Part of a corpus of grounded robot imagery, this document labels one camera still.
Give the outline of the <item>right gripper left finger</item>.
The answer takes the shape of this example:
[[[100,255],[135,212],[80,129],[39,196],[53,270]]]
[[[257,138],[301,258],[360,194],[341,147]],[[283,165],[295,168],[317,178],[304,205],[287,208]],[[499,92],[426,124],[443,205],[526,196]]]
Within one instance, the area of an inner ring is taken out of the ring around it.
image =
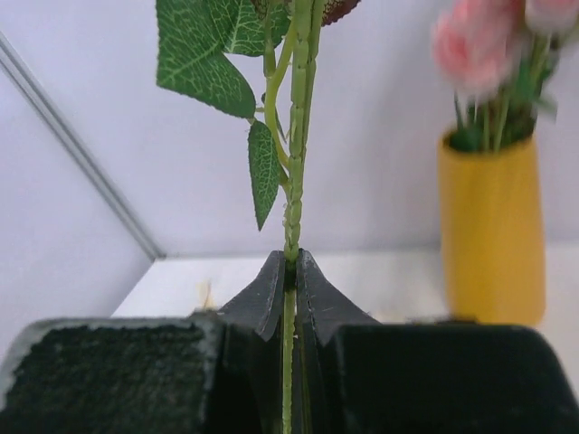
[[[1,365],[4,433],[278,433],[284,258],[186,317],[49,319]]]

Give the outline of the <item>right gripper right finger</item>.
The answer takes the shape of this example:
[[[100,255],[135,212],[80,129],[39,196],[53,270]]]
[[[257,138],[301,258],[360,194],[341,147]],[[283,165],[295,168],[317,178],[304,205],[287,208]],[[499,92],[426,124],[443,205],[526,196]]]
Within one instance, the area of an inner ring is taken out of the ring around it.
[[[578,403],[546,339],[466,320],[384,325],[297,263],[298,433],[575,433]]]

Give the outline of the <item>cream printed ribbon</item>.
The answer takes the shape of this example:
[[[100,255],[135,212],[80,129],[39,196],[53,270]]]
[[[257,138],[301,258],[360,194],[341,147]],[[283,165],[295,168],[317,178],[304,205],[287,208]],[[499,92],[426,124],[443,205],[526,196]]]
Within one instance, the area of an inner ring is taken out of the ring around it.
[[[198,293],[198,303],[194,311],[207,311],[214,310],[215,304],[212,295],[212,282],[210,280],[204,280],[195,285]]]

